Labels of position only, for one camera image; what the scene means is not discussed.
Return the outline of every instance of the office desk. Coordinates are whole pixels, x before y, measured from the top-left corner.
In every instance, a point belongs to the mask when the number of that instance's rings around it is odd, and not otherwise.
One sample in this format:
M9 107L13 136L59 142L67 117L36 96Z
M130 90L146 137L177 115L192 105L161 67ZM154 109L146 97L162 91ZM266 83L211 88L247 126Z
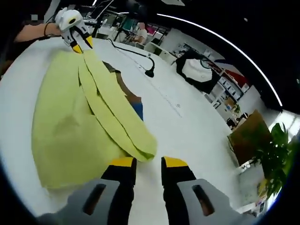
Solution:
M177 59L175 56L171 55L167 50L161 48L153 42L149 42L148 44L146 44L144 50L158 55L162 60L166 61L170 65Z
M239 208L239 187L235 166L227 153L230 129L218 112L195 88L160 57L153 55L155 76L149 59L120 53L105 40L93 39L101 60L122 71L128 88L142 97L144 122L158 143L156 157L138 163L135 199L130 225L166 225L168 217L161 185L161 157L185 160L198 178L204 178L230 198ZM116 45L139 53L146 51L121 43ZM62 208L78 187L47 191L41 187L31 153L31 128L36 99L43 77L57 51L71 51L59 37L37 41L26 49L4 74L0 82L1 162L16 193L35 216ZM55 88L64 88L57 84Z
M97 22L93 21L93 20L84 20L84 23L87 25L87 27L89 28L91 33L93 32L93 30L97 24ZM116 31L115 27L106 26L104 24L98 29L97 33L109 36L115 31Z

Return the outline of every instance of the black cloth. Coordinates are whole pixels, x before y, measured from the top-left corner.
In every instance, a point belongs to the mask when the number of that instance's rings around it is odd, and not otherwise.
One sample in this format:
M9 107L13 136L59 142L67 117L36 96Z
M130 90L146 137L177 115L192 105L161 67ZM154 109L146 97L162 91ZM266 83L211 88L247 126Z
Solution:
M184 55L182 55L180 58L178 58L176 62L176 72L181 75L189 84L193 85L195 88L197 88L200 91L204 91L207 94L210 94L214 86L217 84L218 80L220 79L220 76L211 69L212 71L212 78L210 81L206 82L198 82L195 81L189 77L187 77L183 72L182 69L189 59L196 59L196 60L203 60L205 57L203 55L198 54L197 52L193 50L188 50Z
M111 64L109 64L107 62L104 62L104 61L102 61L102 62L104 63L105 67L108 69L108 71L110 73L113 73L113 72L115 72L115 73L121 73L119 70L117 70L114 67L112 67Z
M20 33L25 25L26 23L22 23L22 25L19 26L18 29L16 29L16 33ZM24 42L12 42L8 48L6 60L15 60L19 55L21 55L22 52L25 51L26 48L28 48L36 40L38 40L38 38Z

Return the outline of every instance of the potted plant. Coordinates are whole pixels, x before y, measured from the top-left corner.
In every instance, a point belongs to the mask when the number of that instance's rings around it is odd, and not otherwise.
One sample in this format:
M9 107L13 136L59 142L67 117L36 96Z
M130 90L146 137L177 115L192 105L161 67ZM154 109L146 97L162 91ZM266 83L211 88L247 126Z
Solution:
M277 123L271 130L272 140L261 141L259 137L251 137L255 145L251 164L261 164L266 178L267 197L277 194L286 183L287 175L293 165L295 154L300 149L299 141L294 137L288 142L288 131Z
M239 104L236 104L233 108L233 111L235 114L239 114L240 113L240 105Z

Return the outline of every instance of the cardboard box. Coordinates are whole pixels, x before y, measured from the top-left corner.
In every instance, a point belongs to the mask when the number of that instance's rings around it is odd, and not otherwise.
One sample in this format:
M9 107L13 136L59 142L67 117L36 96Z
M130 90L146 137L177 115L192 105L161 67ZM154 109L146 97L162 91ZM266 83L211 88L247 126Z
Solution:
M234 103L234 101L233 101L233 99L232 99L231 97L229 97L227 100L225 100L225 101L224 101L224 104L225 104L225 105L229 105L230 108L233 108L234 105L235 105L235 103Z
M255 146L253 143L257 141L270 142L272 136L261 114L255 110L242 125L228 136L228 139L239 164L243 165L254 156Z

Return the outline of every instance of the blue object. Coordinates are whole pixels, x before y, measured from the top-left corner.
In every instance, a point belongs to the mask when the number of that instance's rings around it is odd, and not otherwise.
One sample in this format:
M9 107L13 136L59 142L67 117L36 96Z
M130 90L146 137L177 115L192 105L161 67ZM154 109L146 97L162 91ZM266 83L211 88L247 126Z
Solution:
M141 120L144 121L144 119L143 119L143 105L142 105L142 103L131 103L131 106L133 107L133 109L135 110L135 112L137 113L137 115L141 118Z
M130 31L133 26L133 23L134 23L134 20L127 19L123 25L123 29Z

